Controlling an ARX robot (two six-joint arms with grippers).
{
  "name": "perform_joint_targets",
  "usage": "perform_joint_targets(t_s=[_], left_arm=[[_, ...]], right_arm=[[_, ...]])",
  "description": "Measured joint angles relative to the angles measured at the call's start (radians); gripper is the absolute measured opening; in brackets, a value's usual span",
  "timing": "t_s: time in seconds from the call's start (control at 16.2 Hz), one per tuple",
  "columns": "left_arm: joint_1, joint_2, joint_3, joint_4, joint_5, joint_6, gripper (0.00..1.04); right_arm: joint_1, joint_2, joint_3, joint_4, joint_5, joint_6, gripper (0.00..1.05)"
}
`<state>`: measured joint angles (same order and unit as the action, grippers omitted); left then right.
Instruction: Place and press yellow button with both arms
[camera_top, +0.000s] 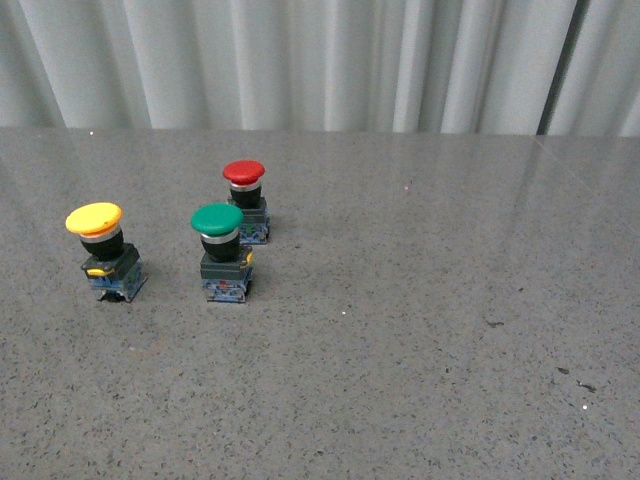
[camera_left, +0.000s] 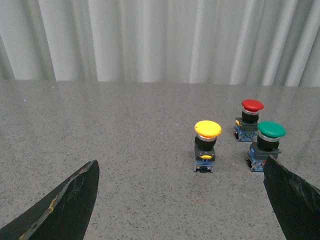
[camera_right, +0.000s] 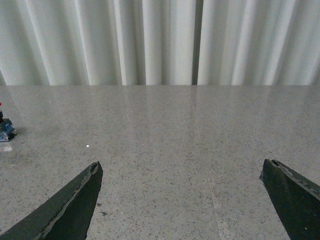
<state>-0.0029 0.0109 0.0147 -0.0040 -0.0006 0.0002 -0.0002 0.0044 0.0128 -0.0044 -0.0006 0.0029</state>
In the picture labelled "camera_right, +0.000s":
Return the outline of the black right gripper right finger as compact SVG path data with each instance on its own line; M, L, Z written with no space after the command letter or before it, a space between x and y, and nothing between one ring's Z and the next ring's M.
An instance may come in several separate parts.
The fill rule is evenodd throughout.
M320 186L278 160L265 159L259 179L291 240L320 238Z

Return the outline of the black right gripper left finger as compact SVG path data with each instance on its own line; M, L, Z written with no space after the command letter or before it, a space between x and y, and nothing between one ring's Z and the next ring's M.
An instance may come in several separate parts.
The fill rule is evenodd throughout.
M102 185L103 168L90 164L45 203L0 235L2 240L85 240Z

